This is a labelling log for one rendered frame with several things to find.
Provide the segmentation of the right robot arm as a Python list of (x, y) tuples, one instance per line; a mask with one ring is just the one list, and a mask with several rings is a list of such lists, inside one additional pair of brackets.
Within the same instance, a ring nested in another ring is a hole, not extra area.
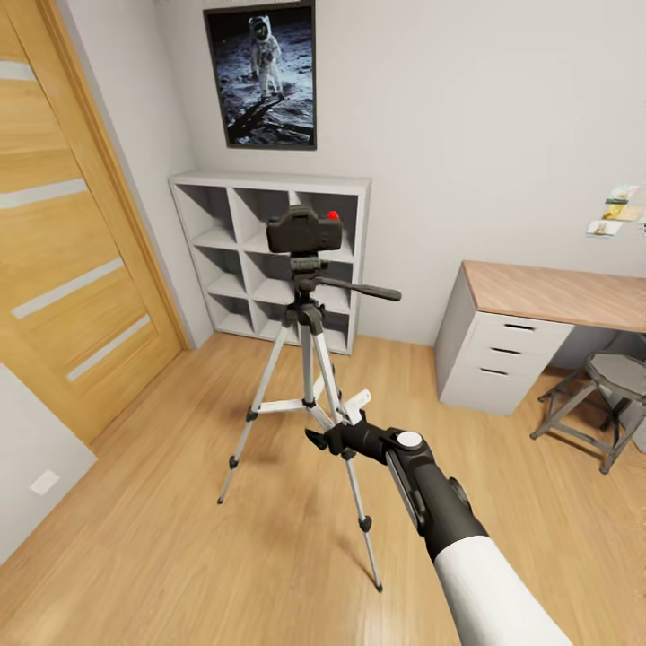
[(321, 450), (350, 448), (388, 466), (440, 579), (461, 646), (574, 646), (533, 598), (447, 478), (419, 432), (367, 423), (365, 389), (341, 404), (331, 431), (305, 431)]

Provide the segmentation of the digital camera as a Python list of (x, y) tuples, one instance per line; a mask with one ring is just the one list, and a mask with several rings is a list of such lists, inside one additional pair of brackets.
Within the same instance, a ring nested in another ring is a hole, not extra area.
[(341, 249), (343, 229), (338, 213), (330, 211), (325, 216), (312, 209), (312, 205), (289, 205), (282, 217), (269, 219), (266, 235), (271, 254)]

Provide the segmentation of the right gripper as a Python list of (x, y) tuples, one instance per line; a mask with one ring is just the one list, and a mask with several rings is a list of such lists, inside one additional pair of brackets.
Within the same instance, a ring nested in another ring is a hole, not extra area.
[(313, 431), (305, 432), (321, 450), (329, 448), (332, 454), (340, 455), (343, 450), (350, 448), (365, 455), (367, 433), (375, 426), (367, 423), (364, 410), (360, 410), (360, 414), (362, 420), (355, 425), (340, 422), (331, 431), (325, 430), (325, 434)]

